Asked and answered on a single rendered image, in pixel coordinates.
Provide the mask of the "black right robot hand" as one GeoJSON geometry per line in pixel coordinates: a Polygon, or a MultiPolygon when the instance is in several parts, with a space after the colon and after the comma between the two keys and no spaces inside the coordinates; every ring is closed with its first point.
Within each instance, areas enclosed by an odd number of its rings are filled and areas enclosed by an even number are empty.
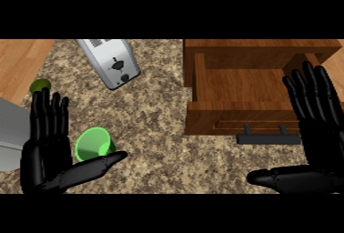
{"type": "Polygon", "coordinates": [[[254,170],[251,185],[279,194],[344,195],[344,110],[323,66],[303,63],[303,71],[282,77],[298,119],[307,164],[254,170]]]}

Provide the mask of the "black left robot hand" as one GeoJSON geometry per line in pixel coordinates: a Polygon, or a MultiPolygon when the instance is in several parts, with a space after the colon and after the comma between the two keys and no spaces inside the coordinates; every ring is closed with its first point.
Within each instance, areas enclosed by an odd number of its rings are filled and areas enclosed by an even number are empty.
{"type": "Polygon", "coordinates": [[[21,186],[31,195],[64,194],[105,176],[127,157],[126,151],[72,163],[68,138],[68,98],[44,87],[33,94],[30,139],[22,146],[21,186]]]}

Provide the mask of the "green plastic cup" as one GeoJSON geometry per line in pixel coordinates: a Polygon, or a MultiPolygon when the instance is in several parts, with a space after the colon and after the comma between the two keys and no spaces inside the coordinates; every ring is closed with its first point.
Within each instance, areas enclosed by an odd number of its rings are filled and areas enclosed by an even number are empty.
{"type": "Polygon", "coordinates": [[[106,156],[115,151],[115,144],[103,127],[89,128],[75,143],[75,158],[80,162],[106,156]]]}

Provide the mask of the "wooden drawer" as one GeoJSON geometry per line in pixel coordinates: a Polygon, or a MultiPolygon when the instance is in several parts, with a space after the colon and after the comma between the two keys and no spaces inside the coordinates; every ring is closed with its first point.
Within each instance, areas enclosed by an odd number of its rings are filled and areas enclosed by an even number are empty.
{"type": "Polygon", "coordinates": [[[205,55],[194,56],[192,101],[188,103],[186,133],[226,136],[276,134],[281,128],[297,135],[298,121],[282,69],[210,69],[205,55]]]}

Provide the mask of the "grey appliance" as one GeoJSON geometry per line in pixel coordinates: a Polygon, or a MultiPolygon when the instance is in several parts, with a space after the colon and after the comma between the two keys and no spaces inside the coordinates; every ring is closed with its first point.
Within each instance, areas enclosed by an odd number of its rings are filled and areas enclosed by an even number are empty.
{"type": "Polygon", "coordinates": [[[21,167],[22,145],[30,138],[30,111],[0,97],[0,171],[21,167]]]}

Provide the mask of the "green round fruit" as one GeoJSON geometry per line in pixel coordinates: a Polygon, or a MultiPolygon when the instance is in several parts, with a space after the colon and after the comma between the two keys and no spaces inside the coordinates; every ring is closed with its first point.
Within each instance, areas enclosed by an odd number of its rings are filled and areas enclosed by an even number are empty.
{"type": "Polygon", "coordinates": [[[31,84],[31,86],[30,86],[30,92],[31,92],[31,93],[36,93],[36,92],[40,91],[44,87],[52,88],[52,82],[50,82],[47,79],[40,78],[40,79],[37,79],[37,80],[33,82],[33,84],[31,84]]]}

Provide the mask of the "wooden cabinet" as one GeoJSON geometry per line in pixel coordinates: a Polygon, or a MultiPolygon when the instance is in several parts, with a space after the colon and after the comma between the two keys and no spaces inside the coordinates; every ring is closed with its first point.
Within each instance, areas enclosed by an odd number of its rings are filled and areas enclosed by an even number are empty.
{"type": "Polygon", "coordinates": [[[297,54],[313,54],[322,64],[341,47],[337,39],[185,39],[185,86],[192,87],[196,53],[210,69],[279,69],[297,54]]]}

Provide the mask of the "silver toaster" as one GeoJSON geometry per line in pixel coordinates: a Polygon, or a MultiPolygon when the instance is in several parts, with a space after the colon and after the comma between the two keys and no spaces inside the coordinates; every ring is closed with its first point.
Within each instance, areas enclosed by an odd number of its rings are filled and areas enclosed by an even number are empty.
{"type": "Polygon", "coordinates": [[[126,39],[78,39],[83,52],[105,86],[114,90],[140,75],[126,39]]]}

